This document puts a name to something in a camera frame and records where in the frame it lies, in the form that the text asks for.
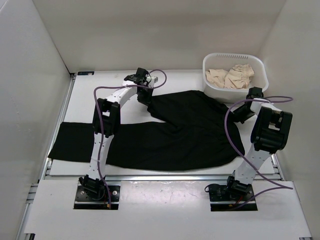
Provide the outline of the black trousers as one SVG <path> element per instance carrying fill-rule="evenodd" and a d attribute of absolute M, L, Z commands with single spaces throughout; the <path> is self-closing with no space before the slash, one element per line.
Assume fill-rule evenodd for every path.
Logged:
<path fill-rule="evenodd" d="M 188 171 L 220 167 L 239 154 L 225 132 L 228 107 L 199 90 L 156 95 L 147 108 L 154 122 L 122 124 L 106 163 L 128 169 Z M 245 149 L 238 127 L 228 116 L 232 142 Z"/>

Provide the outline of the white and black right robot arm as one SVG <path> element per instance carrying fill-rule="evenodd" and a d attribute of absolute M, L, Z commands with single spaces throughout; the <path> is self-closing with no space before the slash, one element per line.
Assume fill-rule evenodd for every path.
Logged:
<path fill-rule="evenodd" d="M 243 155 L 232 142 L 228 131 L 229 109 L 224 117 L 224 129 L 233 149 L 243 158 L 241 165 L 228 177 L 224 193 L 230 200 L 246 196 L 252 189 L 256 175 L 264 162 L 287 144 L 293 115 L 275 107 L 271 100 L 264 98 L 260 87 L 251 87 L 242 106 L 232 112 L 236 123 L 244 123 L 254 115 L 257 116 L 251 135 L 251 147 Z"/>

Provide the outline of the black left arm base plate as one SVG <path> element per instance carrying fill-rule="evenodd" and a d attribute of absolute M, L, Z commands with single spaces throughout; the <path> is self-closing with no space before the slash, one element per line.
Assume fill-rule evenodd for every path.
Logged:
<path fill-rule="evenodd" d="M 120 185 L 99 184 L 98 192 L 83 187 L 80 183 L 75 193 L 73 208 L 75 210 L 118 210 L 120 202 Z"/>

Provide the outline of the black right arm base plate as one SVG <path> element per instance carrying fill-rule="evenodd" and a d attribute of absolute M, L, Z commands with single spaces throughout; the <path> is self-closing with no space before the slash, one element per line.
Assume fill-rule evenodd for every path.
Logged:
<path fill-rule="evenodd" d="M 209 195 L 211 212 L 230 211 L 257 211 L 256 200 L 253 198 L 254 192 L 251 188 L 245 196 L 238 193 L 231 193 L 226 185 L 209 184 L 204 188 Z"/>

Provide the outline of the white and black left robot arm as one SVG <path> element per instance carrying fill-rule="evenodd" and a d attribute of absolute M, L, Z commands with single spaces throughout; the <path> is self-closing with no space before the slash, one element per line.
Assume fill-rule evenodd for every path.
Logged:
<path fill-rule="evenodd" d="M 120 86 L 98 86 L 93 90 L 93 149 L 88 172 L 79 178 L 79 183 L 87 195 L 94 201 L 105 201 L 108 208 L 111 208 L 112 193 L 105 180 L 106 161 L 121 124 L 121 108 L 135 95 L 139 102 L 148 105 L 157 82 L 157 76 L 139 67 L 136 73 L 127 75 Z"/>

